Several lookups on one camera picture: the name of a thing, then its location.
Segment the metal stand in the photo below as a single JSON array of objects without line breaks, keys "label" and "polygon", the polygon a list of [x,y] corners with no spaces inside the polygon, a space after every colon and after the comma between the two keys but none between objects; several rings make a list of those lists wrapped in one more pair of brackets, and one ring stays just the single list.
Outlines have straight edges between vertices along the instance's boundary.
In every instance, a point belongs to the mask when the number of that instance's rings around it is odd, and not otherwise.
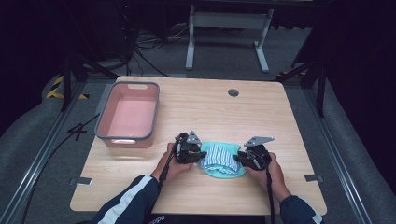
[{"label": "metal stand", "polygon": [[118,75],[107,70],[100,64],[92,62],[81,55],[78,55],[71,51],[69,51],[68,53],[69,55],[65,57],[63,69],[62,69],[62,75],[64,77],[64,103],[62,105],[61,111],[65,111],[71,102],[71,94],[72,94],[71,74],[73,73],[77,82],[86,82],[88,79],[88,74],[83,67],[84,63],[94,68],[96,71],[103,73],[107,77],[113,79],[117,79],[117,77],[119,77]]},{"label": "metal stand", "polygon": [[328,63],[327,60],[322,59],[319,61],[313,61],[305,63],[299,67],[289,71],[288,73],[281,73],[279,76],[272,80],[277,82],[283,82],[291,77],[294,77],[303,71],[307,71],[304,78],[301,80],[300,85],[303,89],[310,89],[318,79],[318,91],[317,91],[317,110],[319,115],[324,118],[323,114],[323,100],[324,91],[326,85],[326,76],[328,75]]},{"label": "metal stand", "polygon": [[268,33],[274,11],[268,10],[267,14],[244,14],[244,13],[217,13],[217,12],[195,12],[194,6],[190,7],[190,40],[187,49],[186,69],[191,70],[194,59],[194,27],[224,27],[241,29],[261,29],[260,41],[255,41],[254,46],[260,66],[264,73],[269,72],[262,46]]}]

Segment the table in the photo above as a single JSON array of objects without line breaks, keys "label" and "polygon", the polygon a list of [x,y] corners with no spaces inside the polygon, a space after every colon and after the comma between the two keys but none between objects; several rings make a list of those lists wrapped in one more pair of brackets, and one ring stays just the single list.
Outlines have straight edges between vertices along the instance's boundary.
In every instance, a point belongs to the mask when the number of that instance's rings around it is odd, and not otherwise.
[{"label": "table", "polygon": [[[314,173],[287,95],[280,83],[166,77],[119,77],[118,81],[154,81],[160,102],[154,143],[146,149],[108,148],[97,137],[83,177],[90,186],[77,186],[70,206],[75,211],[97,211],[138,175],[150,174],[179,133],[194,130],[203,142],[236,143],[243,147],[252,136],[272,136],[265,144],[275,152],[293,194],[308,201],[322,215],[327,208],[318,182],[306,182]],[[232,97],[229,89],[239,91]],[[275,204],[276,213],[279,206]],[[166,182],[154,213],[269,215],[266,190],[248,175],[216,179],[198,165]]]}]

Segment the sleeve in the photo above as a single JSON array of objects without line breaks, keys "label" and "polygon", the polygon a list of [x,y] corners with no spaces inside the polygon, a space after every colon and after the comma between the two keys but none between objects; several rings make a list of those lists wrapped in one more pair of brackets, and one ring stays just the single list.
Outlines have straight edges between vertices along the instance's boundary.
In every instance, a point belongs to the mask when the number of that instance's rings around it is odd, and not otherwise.
[{"label": "sleeve", "polygon": [[91,223],[141,224],[158,195],[157,179],[141,175],[122,193],[105,203]]},{"label": "sleeve", "polygon": [[280,217],[286,224],[324,223],[321,215],[319,215],[306,201],[294,195],[287,197],[280,203]]}]

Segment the white stripe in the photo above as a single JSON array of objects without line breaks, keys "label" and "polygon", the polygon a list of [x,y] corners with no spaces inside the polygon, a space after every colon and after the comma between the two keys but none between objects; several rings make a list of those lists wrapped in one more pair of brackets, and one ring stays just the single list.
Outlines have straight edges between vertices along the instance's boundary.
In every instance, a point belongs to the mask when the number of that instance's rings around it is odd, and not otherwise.
[{"label": "white stripe", "polygon": [[317,212],[315,212],[315,216],[314,217],[312,217],[312,220],[314,220],[315,221],[315,223],[318,223],[318,224],[320,224],[321,222],[322,222],[322,216],[321,215],[319,215]]},{"label": "white stripe", "polygon": [[117,221],[117,218],[125,211],[125,209],[128,207],[129,203],[132,201],[134,196],[142,189],[144,188],[147,183],[152,179],[150,175],[145,175],[140,182],[133,186],[131,189],[126,191],[122,197],[120,198],[120,203],[114,205],[112,208],[110,208],[106,213],[105,216],[103,217],[102,220],[98,222],[98,224],[110,224],[110,223],[115,223]]}]

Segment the gray floor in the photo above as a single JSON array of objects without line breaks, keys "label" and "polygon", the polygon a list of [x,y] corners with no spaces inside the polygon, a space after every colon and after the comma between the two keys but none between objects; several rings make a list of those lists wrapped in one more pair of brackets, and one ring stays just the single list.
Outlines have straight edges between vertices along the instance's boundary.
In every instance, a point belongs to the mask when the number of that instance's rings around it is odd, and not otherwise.
[{"label": "gray floor", "polygon": [[[309,34],[309,29],[271,29],[264,44],[270,73],[264,74],[258,64],[252,42],[260,34],[243,31],[230,35],[220,30],[204,30],[196,36],[194,67],[184,68],[187,40],[163,46],[160,49],[144,51],[145,57],[158,69],[173,77],[218,78],[266,81],[279,72],[289,71],[292,60]],[[134,75],[160,76],[138,55],[130,62]],[[111,60],[103,65],[112,64]],[[125,68],[114,70],[125,75]],[[321,126],[312,110],[309,96],[313,90],[302,90],[293,84],[295,77],[285,83],[285,90],[309,158],[316,175],[324,182],[319,183],[328,207],[324,216],[327,223],[360,223],[350,202],[362,200],[372,223],[394,223],[396,200],[380,173],[371,162],[364,145],[351,126],[342,107],[335,98],[330,83],[327,83],[324,113],[332,139],[349,171],[360,199],[350,199],[346,194],[340,175],[332,161],[332,153]],[[55,148],[68,135],[67,130],[90,120],[96,111],[106,84],[113,82],[101,75],[92,75],[82,93],[89,94],[88,100],[77,100],[66,115],[64,125],[55,139]],[[53,80],[43,90],[47,94]],[[22,182],[25,172],[42,148],[47,136],[60,115],[62,100],[44,99],[43,103],[18,119],[0,139],[0,211],[5,211],[14,192]],[[90,219],[93,213],[73,212],[70,200],[74,186],[69,180],[79,176],[94,138],[95,121],[88,124],[78,141],[75,136],[68,139],[53,154],[43,175],[40,177],[29,206],[25,223],[76,223]],[[23,208],[12,223],[21,223]]]}]

